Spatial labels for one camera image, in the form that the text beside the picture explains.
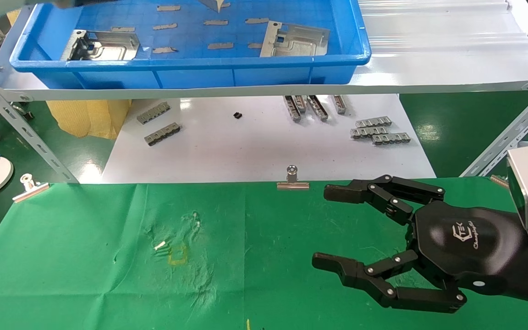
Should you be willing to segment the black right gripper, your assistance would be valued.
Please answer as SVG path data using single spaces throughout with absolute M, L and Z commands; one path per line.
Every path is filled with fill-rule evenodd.
M 391 175 L 326 185 L 327 201 L 369 204 L 401 226 L 413 223 L 415 251 L 370 265 L 317 252 L 312 266 L 337 274 L 342 286 L 366 292 L 384 308 L 453 314 L 468 301 L 458 287 L 483 295 L 526 296 L 528 272 L 521 261 L 527 238 L 517 214 L 455 207 L 443 202 L 445 193 L 444 188 Z M 407 201 L 425 206 L 413 215 Z M 414 267 L 440 289 L 388 282 Z

